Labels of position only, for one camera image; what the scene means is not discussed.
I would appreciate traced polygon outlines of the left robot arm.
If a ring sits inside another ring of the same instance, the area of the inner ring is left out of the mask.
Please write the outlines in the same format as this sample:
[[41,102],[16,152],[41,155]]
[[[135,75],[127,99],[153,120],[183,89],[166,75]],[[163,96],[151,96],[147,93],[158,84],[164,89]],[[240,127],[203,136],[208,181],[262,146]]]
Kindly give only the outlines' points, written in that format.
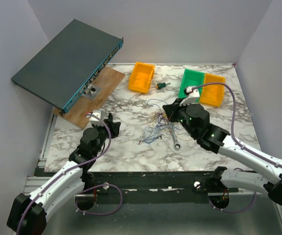
[[20,193],[13,201],[7,227],[18,235],[40,235],[50,218],[78,193],[88,193],[93,182],[88,170],[118,137],[121,123],[112,114],[101,119],[89,113],[91,127],[84,130],[79,145],[65,165],[29,195]]

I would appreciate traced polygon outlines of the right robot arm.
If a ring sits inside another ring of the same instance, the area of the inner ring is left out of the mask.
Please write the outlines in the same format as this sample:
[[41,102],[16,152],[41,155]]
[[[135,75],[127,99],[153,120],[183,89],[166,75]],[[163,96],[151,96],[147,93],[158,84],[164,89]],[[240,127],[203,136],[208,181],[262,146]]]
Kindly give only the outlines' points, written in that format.
[[245,144],[229,132],[210,122],[210,114],[200,104],[181,105],[182,99],[163,105],[167,119],[177,122],[198,145],[207,151],[229,157],[252,172],[237,173],[221,168],[210,178],[210,187],[216,192],[224,188],[243,188],[262,194],[282,206],[282,159],[273,157]]

